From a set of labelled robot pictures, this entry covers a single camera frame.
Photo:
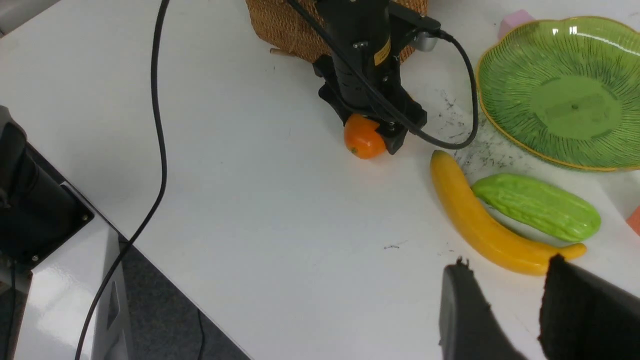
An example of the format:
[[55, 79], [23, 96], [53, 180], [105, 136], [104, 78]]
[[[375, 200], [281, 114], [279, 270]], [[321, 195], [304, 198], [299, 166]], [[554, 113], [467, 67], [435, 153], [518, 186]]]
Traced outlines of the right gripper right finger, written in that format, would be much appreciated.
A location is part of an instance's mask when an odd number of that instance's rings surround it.
[[550, 259], [539, 325], [549, 360], [640, 357], [640, 299], [561, 255]]

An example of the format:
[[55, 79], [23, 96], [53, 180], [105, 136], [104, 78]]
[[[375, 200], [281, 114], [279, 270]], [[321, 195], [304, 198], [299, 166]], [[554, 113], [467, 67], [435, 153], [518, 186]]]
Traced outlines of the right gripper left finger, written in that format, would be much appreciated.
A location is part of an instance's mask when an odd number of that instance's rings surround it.
[[446, 265], [439, 305], [439, 346], [444, 360], [524, 360], [496, 321], [469, 261]]

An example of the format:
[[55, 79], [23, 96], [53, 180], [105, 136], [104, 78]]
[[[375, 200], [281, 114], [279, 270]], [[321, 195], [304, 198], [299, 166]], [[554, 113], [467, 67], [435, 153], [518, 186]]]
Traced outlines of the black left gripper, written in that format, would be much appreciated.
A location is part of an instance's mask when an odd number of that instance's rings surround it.
[[324, 81], [318, 96], [336, 112], [343, 126], [352, 114], [377, 122], [377, 134], [389, 155], [403, 146], [410, 132], [408, 123], [422, 129], [428, 120], [422, 105], [403, 88], [399, 65], [393, 55], [374, 64], [363, 49], [355, 50], [348, 60], [325, 54], [313, 62], [315, 75]]

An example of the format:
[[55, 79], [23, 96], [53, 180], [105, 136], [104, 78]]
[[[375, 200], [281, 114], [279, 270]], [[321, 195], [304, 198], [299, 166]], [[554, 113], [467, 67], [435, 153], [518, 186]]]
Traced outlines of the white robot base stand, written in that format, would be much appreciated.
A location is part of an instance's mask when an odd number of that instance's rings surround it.
[[1, 283], [12, 305], [3, 360], [130, 360], [130, 312], [118, 266], [118, 232], [30, 146], [1, 107]]

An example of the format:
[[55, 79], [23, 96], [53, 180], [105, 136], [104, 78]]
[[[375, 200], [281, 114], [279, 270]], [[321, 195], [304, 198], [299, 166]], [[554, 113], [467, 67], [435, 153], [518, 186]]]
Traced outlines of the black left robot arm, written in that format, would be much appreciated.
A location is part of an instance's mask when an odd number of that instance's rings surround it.
[[346, 57], [331, 51], [313, 62], [315, 74], [325, 82], [318, 95], [343, 123], [354, 114], [375, 121], [386, 150], [395, 154], [409, 131], [374, 100], [354, 69], [410, 123], [424, 126], [427, 113], [403, 88], [400, 73], [402, 52], [418, 33], [422, 16], [390, 0], [319, 0], [315, 8]]

